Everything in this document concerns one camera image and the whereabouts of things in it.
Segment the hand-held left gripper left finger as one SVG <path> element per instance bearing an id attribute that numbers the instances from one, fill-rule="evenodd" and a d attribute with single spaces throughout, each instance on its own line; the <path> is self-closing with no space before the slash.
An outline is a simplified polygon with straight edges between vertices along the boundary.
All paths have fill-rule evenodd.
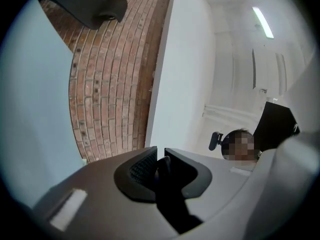
<path id="1" fill-rule="evenodd" d="M 178 236 L 156 205 L 157 148 L 89 163 L 33 208 L 59 240 L 169 240 Z"/>

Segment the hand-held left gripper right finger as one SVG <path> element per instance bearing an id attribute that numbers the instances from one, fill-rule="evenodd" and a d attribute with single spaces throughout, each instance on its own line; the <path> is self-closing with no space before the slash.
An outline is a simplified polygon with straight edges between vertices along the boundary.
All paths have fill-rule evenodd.
<path id="1" fill-rule="evenodd" d="M 165 149 L 164 217 L 200 225 L 218 214 L 248 181 L 256 164 Z"/>

